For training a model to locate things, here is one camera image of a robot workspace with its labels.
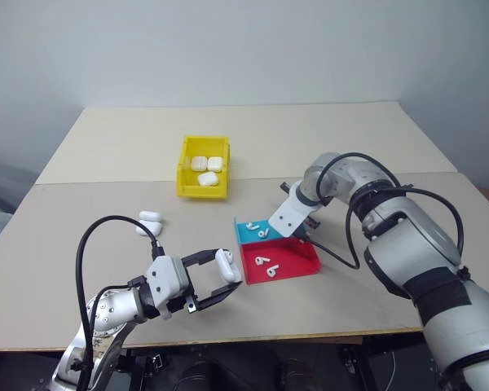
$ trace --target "table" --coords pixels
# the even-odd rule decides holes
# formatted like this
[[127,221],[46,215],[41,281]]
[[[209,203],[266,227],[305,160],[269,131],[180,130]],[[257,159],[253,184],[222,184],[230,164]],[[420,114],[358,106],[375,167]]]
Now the table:
[[[175,196],[174,173],[185,134],[231,141],[231,187],[224,201]],[[229,108],[86,109],[0,237],[0,350],[64,349],[77,331],[74,254],[83,231],[108,214],[163,212],[160,241],[169,254],[226,247],[237,254],[233,218],[268,218],[317,155],[371,154],[402,182],[447,197],[465,221],[464,263],[489,289],[489,204],[397,103]],[[433,200],[412,196],[454,235],[452,218]],[[346,206],[320,210],[316,239],[348,257]],[[359,224],[355,244],[366,245]],[[84,264],[86,295],[144,273],[148,241],[112,222],[95,232]],[[308,336],[360,336],[420,330],[409,301],[394,297],[363,265],[345,268],[319,251],[317,275],[247,286],[206,311],[154,319],[126,345],[173,345]],[[204,297],[221,285],[215,265],[190,270]]]
[[[294,182],[296,178],[285,178]],[[400,174],[446,196],[465,222],[464,263],[489,290],[489,204],[462,174]],[[36,185],[0,237],[0,349],[63,349],[76,333],[79,316],[74,286],[74,253],[83,231],[111,213],[137,216],[160,210],[165,226],[160,241],[169,254],[188,255],[204,248],[228,247],[237,254],[232,221],[265,218],[284,199],[283,179],[231,182],[227,201],[180,199],[173,182],[106,182]],[[432,200],[413,197],[450,235],[452,218]],[[316,218],[316,238],[348,257],[344,234],[346,206],[332,203]],[[359,224],[355,245],[366,245]],[[363,263],[350,270],[319,252],[317,275],[248,286],[224,302],[169,321],[138,326],[127,346],[170,345],[222,340],[261,340],[304,336],[350,336],[419,330],[410,301],[390,295]],[[84,275],[88,297],[110,283],[142,274],[150,263],[148,241],[122,222],[95,232],[86,249]],[[213,266],[194,267],[203,297],[221,285]]]

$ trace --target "yellow plastic bin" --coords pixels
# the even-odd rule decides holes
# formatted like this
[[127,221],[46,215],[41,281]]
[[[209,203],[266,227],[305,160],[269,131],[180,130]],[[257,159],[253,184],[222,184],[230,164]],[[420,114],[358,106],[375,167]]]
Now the yellow plastic bin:
[[[222,170],[218,175],[219,183],[215,186],[203,187],[197,182],[202,174],[192,171],[190,159],[194,156],[221,156]],[[181,158],[179,159],[176,193],[180,197],[191,198],[227,198],[228,181],[230,178],[230,143],[228,137],[220,136],[185,136]]]

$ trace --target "floor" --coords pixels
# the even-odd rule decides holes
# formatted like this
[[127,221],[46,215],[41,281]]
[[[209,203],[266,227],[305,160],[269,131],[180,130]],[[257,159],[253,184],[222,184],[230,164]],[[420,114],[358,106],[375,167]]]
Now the floor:
[[[172,390],[183,371],[199,360],[216,364],[215,390],[275,391],[275,367],[289,358],[311,367],[324,390],[355,391],[361,389],[357,378],[342,364],[338,347],[330,344],[262,342],[197,345],[167,349],[168,365],[147,380],[147,390]],[[436,390],[436,366],[425,345],[395,352],[395,375],[391,390]],[[0,391],[43,389],[51,378],[57,358],[40,354],[0,354]],[[369,359],[377,389],[382,391],[390,377],[391,355],[381,354]],[[115,373],[107,391],[127,391],[130,377]]]

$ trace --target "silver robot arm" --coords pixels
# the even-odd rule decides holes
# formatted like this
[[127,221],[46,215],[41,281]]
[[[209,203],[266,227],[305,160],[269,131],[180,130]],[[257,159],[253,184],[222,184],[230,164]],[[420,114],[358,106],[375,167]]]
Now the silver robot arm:
[[[227,285],[214,290],[210,297],[198,300],[187,267],[215,260]],[[233,256],[223,249],[204,250],[184,258],[157,257],[137,288],[106,291],[99,299],[93,332],[94,367],[87,389],[107,387],[126,337],[136,325],[161,316],[169,319],[185,305],[188,312],[204,310],[224,300],[239,285],[241,275]],[[87,304],[90,316],[94,298]],[[85,355],[83,326],[65,350],[47,385],[50,391],[75,391],[80,377],[79,363]]]
[[489,293],[460,266],[449,236],[376,165],[345,158],[321,175],[338,156],[320,156],[269,223],[290,236],[332,198],[348,204],[370,240],[368,267],[389,292],[412,299],[447,387],[489,390]]

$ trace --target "red tray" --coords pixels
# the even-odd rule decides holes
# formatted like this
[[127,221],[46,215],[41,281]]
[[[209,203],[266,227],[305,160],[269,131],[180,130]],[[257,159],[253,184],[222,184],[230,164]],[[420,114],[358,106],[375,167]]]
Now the red tray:
[[[320,261],[313,246],[296,238],[242,244],[240,250],[248,284],[314,275],[320,269]],[[258,266],[255,257],[270,258],[270,262]],[[271,278],[267,275],[267,269],[273,265],[279,265],[279,269],[275,271],[275,277]]]

